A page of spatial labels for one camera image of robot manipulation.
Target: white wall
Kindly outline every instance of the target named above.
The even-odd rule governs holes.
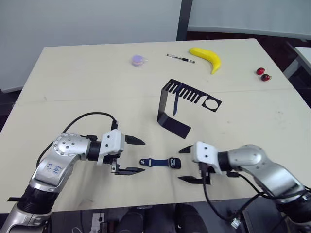
[[[189,31],[311,38],[311,0],[194,0]]]
[[[26,82],[45,46],[175,41],[181,0],[0,0],[0,88]]]

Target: purple lid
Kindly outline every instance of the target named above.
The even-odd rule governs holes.
[[[142,56],[139,55],[135,55],[132,58],[132,63],[133,65],[141,65],[144,62],[144,58]]]

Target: white cable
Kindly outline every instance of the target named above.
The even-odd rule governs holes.
[[[77,229],[80,233],[83,233],[78,227],[74,227],[74,228],[72,228],[72,233],[74,233],[74,229]]]

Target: red cherry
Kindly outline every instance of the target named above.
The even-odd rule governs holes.
[[[258,75],[263,74],[264,71],[265,71],[265,69],[262,68],[262,67],[260,67],[260,68],[258,68],[258,69],[256,70],[256,74],[258,74]]]
[[[270,80],[271,79],[271,76],[269,75],[269,74],[263,74],[262,76],[261,76],[261,80],[263,80],[264,82],[265,81],[268,81],[268,80]]]

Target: watch face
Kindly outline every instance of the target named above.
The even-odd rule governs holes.
[[[180,169],[181,168],[181,162],[180,159],[177,158],[169,158],[169,164],[171,168],[174,169]]]

